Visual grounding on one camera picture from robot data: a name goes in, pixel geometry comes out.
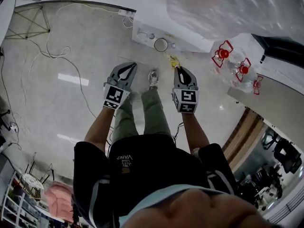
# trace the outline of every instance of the floor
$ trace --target floor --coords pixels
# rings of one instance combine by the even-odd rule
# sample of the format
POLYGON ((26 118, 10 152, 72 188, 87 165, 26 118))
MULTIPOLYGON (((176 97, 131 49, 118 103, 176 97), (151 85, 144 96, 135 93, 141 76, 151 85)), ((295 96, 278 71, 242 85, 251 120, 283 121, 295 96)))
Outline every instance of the floor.
MULTIPOLYGON (((67 4, 43 4, 50 24, 56 11, 67 4)), ((23 14, 30 18, 34 16, 30 10, 23 14)), ((37 20, 42 19, 41 15, 37 16, 37 20)), ((27 25, 28 21, 14 15, 10 28, 20 32, 27 25)), ((159 95, 171 133, 175 134, 182 119, 171 98, 174 71, 166 54, 138 44, 131 37, 132 29, 122 25, 121 16, 83 5, 72 5, 57 13, 47 47, 54 55, 59 55, 64 47, 70 47, 66 58, 79 69, 83 93, 94 115, 101 111, 103 83, 113 67, 123 62, 137 62, 132 90, 135 92, 133 112, 139 133, 144 128, 140 93, 147 89, 148 72, 154 67, 158 68, 159 95)), ((45 51, 47 38, 48 34, 42 34, 32 40, 45 51)), ((5 153, 24 171, 36 152, 35 161, 41 170, 46 170, 52 164, 57 175, 72 179, 73 147, 77 141, 83 140, 95 119, 88 110, 80 85, 65 81, 71 78, 79 82, 77 70, 66 60, 42 55, 36 58, 31 67, 39 50, 29 39, 5 40, 2 45, 5 51, 3 79, 20 128, 19 144, 22 147, 20 151, 17 145, 12 145, 5 153)), ((171 55, 177 55, 181 65, 196 75, 200 98, 196 117, 210 142, 223 146, 240 120, 244 106, 236 104, 226 94, 228 86, 211 74, 208 65, 202 63, 203 59, 209 57, 208 54, 186 52, 171 55)), ((6 110, 7 98, 2 85, 0 95, 5 101, 1 108, 6 110)), ((17 141, 14 132, 3 130, 2 133, 7 142, 17 141)), ((183 127, 180 128, 177 147, 189 151, 183 127)))

